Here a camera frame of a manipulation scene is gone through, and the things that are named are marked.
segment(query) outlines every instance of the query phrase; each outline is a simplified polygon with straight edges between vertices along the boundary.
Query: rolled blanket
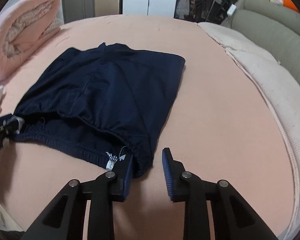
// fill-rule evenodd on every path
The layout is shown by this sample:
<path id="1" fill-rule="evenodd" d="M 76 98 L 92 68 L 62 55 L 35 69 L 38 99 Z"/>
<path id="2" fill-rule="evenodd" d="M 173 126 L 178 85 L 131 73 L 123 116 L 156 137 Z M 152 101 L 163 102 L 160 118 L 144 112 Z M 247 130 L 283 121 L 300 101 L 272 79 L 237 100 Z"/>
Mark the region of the rolled blanket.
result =
<path id="1" fill-rule="evenodd" d="M 0 15 L 0 81 L 59 30 L 60 0 L 20 0 Z"/>

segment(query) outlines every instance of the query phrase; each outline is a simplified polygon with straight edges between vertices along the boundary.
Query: pink bed sheet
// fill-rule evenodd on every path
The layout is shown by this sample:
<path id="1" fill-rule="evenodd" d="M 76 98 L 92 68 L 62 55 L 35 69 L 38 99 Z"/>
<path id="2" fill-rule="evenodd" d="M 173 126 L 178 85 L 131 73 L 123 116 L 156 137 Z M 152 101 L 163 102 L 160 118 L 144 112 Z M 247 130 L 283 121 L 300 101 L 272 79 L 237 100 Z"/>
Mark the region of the pink bed sheet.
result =
<path id="1" fill-rule="evenodd" d="M 133 180 L 125 203 L 114 204 L 116 239 L 182 239 L 184 204 L 169 200 L 161 151 L 204 180 L 227 179 L 279 235 L 293 209 L 293 178 L 284 142 L 253 83 L 224 49 L 194 23 L 164 17 L 109 16 L 64 25 L 5 82 L 3 113 L 69 47 L 122 43 L 186 59 L 177 99 L 162 129 L 154 166 Z M 0 202 L 27 229 L 70 180 L 105 170 L 33 143 L 0 151 Z"/>

